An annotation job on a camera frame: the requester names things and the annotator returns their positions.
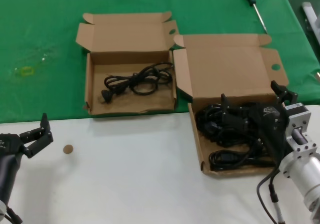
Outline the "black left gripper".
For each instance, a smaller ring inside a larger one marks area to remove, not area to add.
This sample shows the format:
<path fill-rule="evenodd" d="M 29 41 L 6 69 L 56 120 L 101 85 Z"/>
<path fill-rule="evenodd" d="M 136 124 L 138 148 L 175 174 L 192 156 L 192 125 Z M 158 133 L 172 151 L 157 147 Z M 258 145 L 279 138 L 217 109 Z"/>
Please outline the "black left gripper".
<path fill-rule="evenodd" d="M 34 157 L 53 142 L 47 114 L 42 115 L 40 127 L 22 134 L 1 134 L 0 139 L 0 200 L 9 202 L 15 183 L 17 172 L 20 168 L 23 153 L 21 148 L 24 143 L 32 142 L 25 148 L 24 154 L 28 158 Z"/>

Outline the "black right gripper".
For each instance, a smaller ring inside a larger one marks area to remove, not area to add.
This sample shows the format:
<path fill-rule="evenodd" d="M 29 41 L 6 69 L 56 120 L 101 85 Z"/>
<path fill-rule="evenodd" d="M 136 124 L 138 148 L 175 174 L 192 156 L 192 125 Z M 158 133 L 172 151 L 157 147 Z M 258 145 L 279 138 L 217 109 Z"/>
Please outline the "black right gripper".
<path fill-rule="evenodd" d="M 250 110 L 247 107 L 233 106 L 225 94 L 221 94 L 222 122 L 229 126 L 248 126 L 250 111 L 249 116 L 257 129 L 258 137 L 275 163 L 279 164 L 285 156 L 288 144 L 285 136 L 288 119 L 283 103 L 295 104 L 298 94 L 284 85 L 279 85 L 275 80 L 272 80 L 270 85 L 276 99 L 250 102 Z"/>

